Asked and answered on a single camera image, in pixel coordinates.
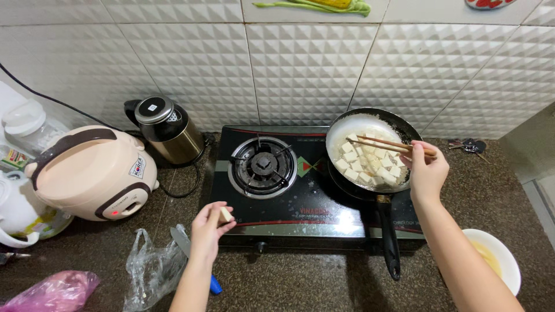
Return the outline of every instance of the stove control knob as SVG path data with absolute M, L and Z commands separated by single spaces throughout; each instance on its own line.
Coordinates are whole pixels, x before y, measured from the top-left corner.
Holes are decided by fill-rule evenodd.
M 256 243 L 255 247 L 256 247 L 256 251 L 258 251 L 258 253 L 261 254 L 264 252 L 264 250 L 266 250 L 266 248 L 268 248 L 268 244 L 264 243 L 263 241 L 259 241 L 258 243 Z

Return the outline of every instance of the gas stove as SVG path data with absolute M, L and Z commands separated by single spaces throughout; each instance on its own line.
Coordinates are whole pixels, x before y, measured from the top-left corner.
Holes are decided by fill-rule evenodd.
M 222 129 L 210 202 L 234 208 L 237 226 L 222 246 L 379 250 L 380 218 L 373 199 L 361 200 L 331 179 L 327 127 L 226 125 Z M 391 216 L 401 251 L 424 236 L 410 190 L 392 196 Z

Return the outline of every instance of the hand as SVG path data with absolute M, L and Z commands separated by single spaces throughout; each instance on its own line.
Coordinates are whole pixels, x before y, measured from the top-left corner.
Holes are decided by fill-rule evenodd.
M 218 254 L 218 240 L 227 231 L 232 229 L 237 222 L 235 217 L 231 222 L 219 226 L 221 207 L 226 207 L 227 202 L 215 202 L 204 206 L 196 218 L 193 220 L 191 231 L 191 261 L 208 264 L 210 267 Z
M 440 201 L 440 191 L 447 174 L 449 164 L 443 153 L 436 146 L 423 141 L 413 140 L 412 154 L 402 154 L 401 161 L 411 169 L 411 198 L 414 202 L 435 203 Z M 429 148 L 436 151 L 436 160 L 424 158 L 424 149 Z

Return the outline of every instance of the frying pan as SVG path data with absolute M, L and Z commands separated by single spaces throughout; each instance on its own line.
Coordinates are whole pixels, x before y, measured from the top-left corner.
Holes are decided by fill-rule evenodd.
M 340 156 L 339 148 L 345 142 L 347 135 L 353 132 L 356 134 L 365 132 L 368 127 L 388 132 L 399 138 L 404 144 L 410 144 L 412 140 L 422 140 L 422 138 L 418 131 L 406 120 L 386 110 L 372 107 L 357 108 L 342 114 L 331 123 L 326 134 L 327 154 L 336 169 L 336 174 L 331 172 L 334 182 L 351 196 L 363 200 L 376 200 L 382 226 L 385 263 L 393 280 L 398 281 L 401 278 L 401 259 L 397 245 L 397 235 L 391 219 L 391 196 L 410 188 L 408 183 L 410 170 L 399 185 L 381 184 L 376 187 L 369 187 L 345 178 L 339 173 L 340 169 L 335 164 L 335 160 Z

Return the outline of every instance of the pink plastic bag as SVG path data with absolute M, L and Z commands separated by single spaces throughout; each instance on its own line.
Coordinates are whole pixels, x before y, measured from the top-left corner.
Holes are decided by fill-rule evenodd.
M 78 311 L 99 282 L 92 272 L 61 271 L 15 296 L 0 312 Z

